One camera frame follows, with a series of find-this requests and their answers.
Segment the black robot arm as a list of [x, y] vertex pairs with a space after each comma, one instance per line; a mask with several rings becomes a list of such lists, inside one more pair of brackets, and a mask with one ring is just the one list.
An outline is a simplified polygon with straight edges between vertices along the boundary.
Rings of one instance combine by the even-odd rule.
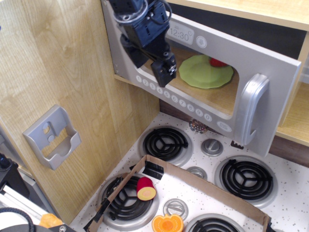
[[120, 42], [131, 61], [140, 68], [152, 60], [160, 87], [176, 77], [176, 59], [166, 41], [172, 9], [165, 0], [111, 0]]

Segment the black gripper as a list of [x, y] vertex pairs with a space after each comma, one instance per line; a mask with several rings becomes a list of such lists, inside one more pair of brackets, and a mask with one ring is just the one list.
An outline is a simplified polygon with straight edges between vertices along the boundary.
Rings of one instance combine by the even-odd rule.
[[166, 42], [172, 9], [165, 0], [114, 0], [113, 16], [136, 68], [154, 61], [151, 68], [160, 87], [176, 78], [176, 58]]

